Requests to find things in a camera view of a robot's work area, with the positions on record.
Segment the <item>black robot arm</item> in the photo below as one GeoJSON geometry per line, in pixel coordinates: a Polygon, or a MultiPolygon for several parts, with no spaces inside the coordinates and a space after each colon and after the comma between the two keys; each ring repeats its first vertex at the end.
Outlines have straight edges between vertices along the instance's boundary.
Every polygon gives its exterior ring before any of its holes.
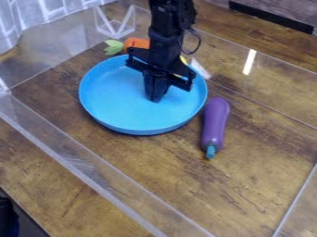
{"type": "Polygon", "coordinates": [[[195,72],[181,62],[180,53],[191,52],[181,48],[184,31],[196,38],[199,35],[191,25],[196,10],[192,0],[148,0],[151,24],[148,27],[149,48],[127,48],[125,65],[143,75],[145,97],[157,103],[171,86],[191,90],[195,72]]]}

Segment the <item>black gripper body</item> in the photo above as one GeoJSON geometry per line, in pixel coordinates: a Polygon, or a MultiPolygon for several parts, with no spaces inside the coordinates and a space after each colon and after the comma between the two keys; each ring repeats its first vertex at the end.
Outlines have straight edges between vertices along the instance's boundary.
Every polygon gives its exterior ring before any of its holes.
{"type": "Polygon", "coordinates": [[[151,61],[149,50],[128,47],[127,48],[127,60],[125,65],[139,71],[143,75],[144,72],[148,72],[153,75],[155,78],[167,78],[169,81],[169,86],[173,86],[184,91],[191,90],[192,80],[196,76],[194,70],[187,66],[184,68],[185,72],[184,77],[177,78],[173,76],[180,60],[173,59],[167,66],[159,66],[151,61]]]}

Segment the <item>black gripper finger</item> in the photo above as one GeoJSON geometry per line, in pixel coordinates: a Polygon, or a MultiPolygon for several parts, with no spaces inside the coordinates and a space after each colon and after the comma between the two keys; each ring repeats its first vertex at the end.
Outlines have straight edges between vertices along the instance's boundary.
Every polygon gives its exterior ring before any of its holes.
{"type": "Polygon", "coordinates": [[[153,91],[152,91],[152,101],[157,103],[161,96],[167,93],[169,88],[169,81],[167,78],[155,78],[153,80],[153,91]]]}
{"type": "Polygon", "coordinates": [[[149,101],[156,100],[156,78],[148,72],[143,73],[143,85],[145,97],[149,101]]]}

